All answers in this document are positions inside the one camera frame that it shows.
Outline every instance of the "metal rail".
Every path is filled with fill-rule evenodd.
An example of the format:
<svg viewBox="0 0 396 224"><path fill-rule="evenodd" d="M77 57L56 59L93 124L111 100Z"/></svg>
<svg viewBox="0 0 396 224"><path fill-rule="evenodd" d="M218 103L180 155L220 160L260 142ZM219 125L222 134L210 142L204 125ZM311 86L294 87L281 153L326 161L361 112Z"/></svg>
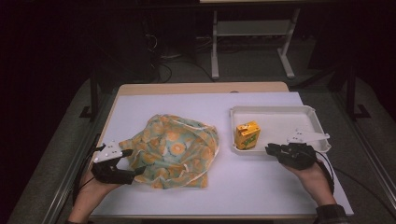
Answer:
<svg viewBox="0 0 396 224"><path fill-rule="evenodd" d="M104 94L102 98L102 108L106 107L110 102L110 96ZM97 118L104 116L105 111L104 109L99 109ZM90 123L90 126L84 133L81 142L78 145L77 153L75 154L74 158L71 160L70 165L64 175L64 179L60 184L59 188L57 189L55 196L53 197L52 203L49 206L49 210L45 215L42 224L52 224L56 223L59 215L64 208L64 204L67 201L67 198L70 195L71 189L73 188L74 180L78 174L78 170L80 165L83 163L85 156L87 154L87 148L91 146L93 138L95 137L96 130L99 127L100 122L96 119L94 122Z"/></svg>

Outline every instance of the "floral plastic bag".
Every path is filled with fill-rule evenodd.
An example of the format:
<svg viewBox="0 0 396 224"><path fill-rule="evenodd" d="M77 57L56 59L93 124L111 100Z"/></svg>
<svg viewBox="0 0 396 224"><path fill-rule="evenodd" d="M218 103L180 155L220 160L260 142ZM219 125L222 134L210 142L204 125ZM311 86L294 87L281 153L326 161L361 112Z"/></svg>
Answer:
<svg viewBox="0 0 396 224"><path fill-rule="evenodd" d="M205 188L207 170L219 152L214 126L174 115L156 115L146 128L120 142L122 149L133 149L128 157L132 169L147 166L135 181L155 189L175 187Z"/></svg>

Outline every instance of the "plastic tray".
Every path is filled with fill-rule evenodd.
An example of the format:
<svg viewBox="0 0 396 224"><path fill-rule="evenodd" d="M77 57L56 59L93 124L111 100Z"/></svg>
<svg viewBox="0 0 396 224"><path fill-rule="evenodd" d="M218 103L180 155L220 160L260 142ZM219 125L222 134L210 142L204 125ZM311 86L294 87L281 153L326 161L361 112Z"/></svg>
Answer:
<svg viewBox="0 0 396 224"><path fill-rule="evenodd" d="M234 134L236 126L255 120L261 128L258 142L254 148L240 150L235 146ZM268 143L287 145L288 137L295 131L323 133L315 109L308 105L299 106L235 106L231 109L231 125L233 130L233 149L238 154L266 154ZM332 146L327 139L308 142L314 150L327 152Z"/></svg>

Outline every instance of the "cardboard packaging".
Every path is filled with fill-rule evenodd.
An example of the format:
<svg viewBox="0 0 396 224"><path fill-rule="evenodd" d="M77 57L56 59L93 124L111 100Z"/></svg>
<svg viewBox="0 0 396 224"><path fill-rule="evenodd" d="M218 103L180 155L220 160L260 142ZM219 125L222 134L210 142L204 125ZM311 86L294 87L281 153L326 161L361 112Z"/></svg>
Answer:
<svg viewBox="0 0 396 224"><path fill-rule="evenodd" d="M256 121L236 126L235 144L240 150L254 148L260 135L260 127Z"/></svg>

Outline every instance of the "table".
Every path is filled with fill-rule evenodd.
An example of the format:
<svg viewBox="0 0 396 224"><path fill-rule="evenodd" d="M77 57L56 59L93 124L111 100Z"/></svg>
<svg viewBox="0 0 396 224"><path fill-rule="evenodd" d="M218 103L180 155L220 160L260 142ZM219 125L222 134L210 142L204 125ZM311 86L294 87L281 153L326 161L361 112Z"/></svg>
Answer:
<svg viewBox="0 0 396 224"><path fill-rule="evenodd" d="M208 171L207 188L152 189L134 182L110 192L93 211L91 219L314 217L315 202L297 177L281 167L276 158L241 156L231 150L231 107L302 104L298 92L289 92L282 82L121 86L99 145L132 137L156 113L172 113L215 125L220 138L219 154ZM125 161L120 161L119 168L125 169L125 165ZM336 177L334 181L335 199L352 215Z"/></svg>

